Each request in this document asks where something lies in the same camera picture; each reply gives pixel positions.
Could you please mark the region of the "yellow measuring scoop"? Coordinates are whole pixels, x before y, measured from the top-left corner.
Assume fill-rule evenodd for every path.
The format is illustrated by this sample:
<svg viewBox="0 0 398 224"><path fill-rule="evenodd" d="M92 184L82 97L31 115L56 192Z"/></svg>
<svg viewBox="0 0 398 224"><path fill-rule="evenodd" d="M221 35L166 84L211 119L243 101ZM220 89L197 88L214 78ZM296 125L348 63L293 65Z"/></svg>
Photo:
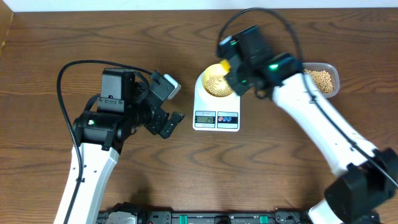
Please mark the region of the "yellow measuring scoop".
<svg viewBox="0 0 398 224"><path fill-rule="evenodd" d="M231 70L231 65L230 65L230 63L228 62L228 60L226 60L226 59L221 60L221 61L220 61L220 65L223 67L223 69L224 69L227 73L229 73L229 71Z"/></svg>

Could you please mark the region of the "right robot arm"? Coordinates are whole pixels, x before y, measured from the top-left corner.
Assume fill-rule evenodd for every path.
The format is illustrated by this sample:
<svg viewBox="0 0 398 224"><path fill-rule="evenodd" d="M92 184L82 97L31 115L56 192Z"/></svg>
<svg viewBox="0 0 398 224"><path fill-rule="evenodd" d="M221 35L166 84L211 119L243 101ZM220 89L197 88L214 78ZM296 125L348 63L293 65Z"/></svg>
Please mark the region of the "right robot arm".
<svg viewBox="0 0 398 224"><path fill-rule="evenodd" d="M274 54L258 27L221 39L216 54L237 95L250 88L290 115L319 148L336 180L308 211L312 223L357 223L397 191L397 153L379 150L330 104L299 59Z"/></svg>

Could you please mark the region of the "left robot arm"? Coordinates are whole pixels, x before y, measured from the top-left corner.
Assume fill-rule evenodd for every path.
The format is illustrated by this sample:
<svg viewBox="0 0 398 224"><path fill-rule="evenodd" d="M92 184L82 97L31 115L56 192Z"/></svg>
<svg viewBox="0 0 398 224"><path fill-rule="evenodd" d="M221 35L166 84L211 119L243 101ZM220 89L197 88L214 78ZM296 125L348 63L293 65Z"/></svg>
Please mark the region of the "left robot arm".
<svg viewBox="0 0 398 224"><path fill-rule="evenodd" d="M135 69L104 69L101 93L90 98L72 126L77 145L56 223L96 222L124 141L141 126L167 139L184 119L183 113L161 108L179 90L168 74L153 71L145 78Z"/></svg>

